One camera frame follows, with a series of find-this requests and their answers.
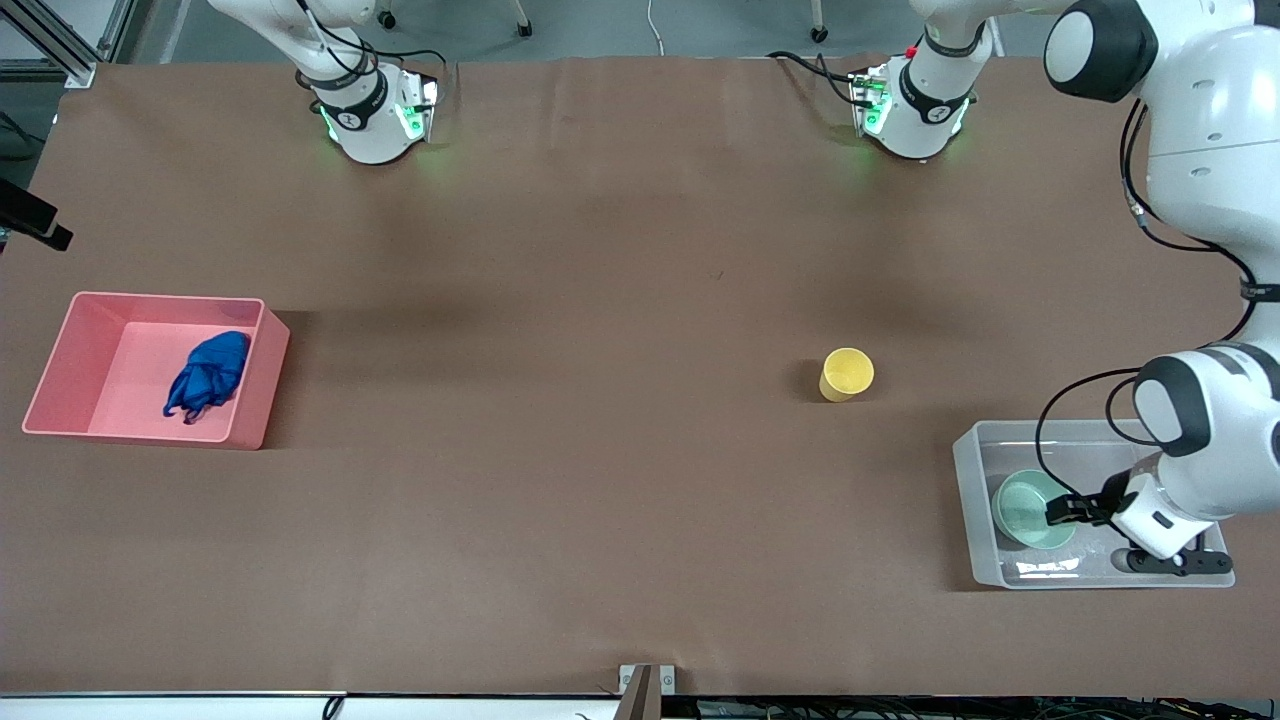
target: chair leg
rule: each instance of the chair leg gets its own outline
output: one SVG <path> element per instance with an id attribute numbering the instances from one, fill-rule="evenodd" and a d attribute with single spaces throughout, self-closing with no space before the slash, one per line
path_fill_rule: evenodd
<path id="1" fill-rule="evenodd" d="M 534 24 L 529 22 L 529 15 L 525 14 L 525 8 L 520 4 L 520 0 L 511 0 L 511 6 L 516 10 L 516 35 L 520 37 L 534 35 Z"/>
<path id="2" fill-rule="evenodd" d="M 809 37 L 814 42 L 822 42 L 827 40 L 827 26 L 822 22 L 822 0 L 809 0 L 813 8 L 813 29 L 809 31 Z"/>

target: brown table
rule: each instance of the brown table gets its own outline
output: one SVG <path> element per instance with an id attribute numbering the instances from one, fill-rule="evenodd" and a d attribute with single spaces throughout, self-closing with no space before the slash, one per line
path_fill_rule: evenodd
<path id="1" fill-rule="evenodd" d="M 1276 518 L 1229 591 L 989 591 L 951 443 L 1207 341 L 1226 263 L 1116 181 L 1124 108 L 992 63 L 945 158 L 765 60 L 467 65 L 370 168 L 287 65 L 106 67 L 3 266 L 0 687 L 1280 694 Z M 262 297 L 268 448 L 19 424 L 79 290 Z M 817 397 L 818 359 L 877 361 Z M 1101 392 L 1064 415 L 1100 414 Z"/>

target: yellow cup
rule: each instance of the yellow cup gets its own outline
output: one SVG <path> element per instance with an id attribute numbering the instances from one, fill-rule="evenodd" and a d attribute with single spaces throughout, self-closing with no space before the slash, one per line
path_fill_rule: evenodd
<path id="1" fill-rule="evenodd" d="M 818 389 L 832 402 L 844 402 L 872 386 L 876 366 L 861 350 L 841 347 L 822 364 Z"/>

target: clear plastic tray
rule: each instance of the clear plastic tray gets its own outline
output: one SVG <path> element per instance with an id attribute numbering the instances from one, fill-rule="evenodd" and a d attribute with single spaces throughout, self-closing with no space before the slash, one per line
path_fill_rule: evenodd
<path id="1" fill-rule="evenodd" d="M 1134 437 L 1148 437 L 1138 420 L 1119 420 Z M 1126 573 L 1111 561 L 1129 542 L 1107 527 L 1079 525 L 1071 542 L 1057 550 L 1033 550 L 1018 544 L 996 529 L 991 497 L 1005 478 L 1039 468 L 1036 461 L 1036 421 L 984 420 L 954 446 L 960 502 L 973 578 L 982 584 L 1009 589 L 1085 588 L 1229 588 L 1235 573 L 1225 575 L 1146 575 Z M 1117 437 L 1105 420 L 1051 420 L 1042 433 L 1044 461 L 1082 493 L 1102 489 L 1115 473 L 1151 455 Z M 1204 547 L 1226 552 L 1219 525 L 1204 533 Z"/>

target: green bowl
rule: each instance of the green bowl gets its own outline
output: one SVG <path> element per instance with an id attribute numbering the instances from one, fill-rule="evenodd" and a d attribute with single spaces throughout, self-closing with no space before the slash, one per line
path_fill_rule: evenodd
<path id="1" fill-rule="evenodd" d="M 1066 495 L 1066 488 L 1041 470 L 1020 470 L 1009 475 L 991 498 L 991 515 L 1009 539 L 1053 550 L 1071 542 L 1075 524 L 1050 525 L 1044 520 L 1048 501 Z"/>

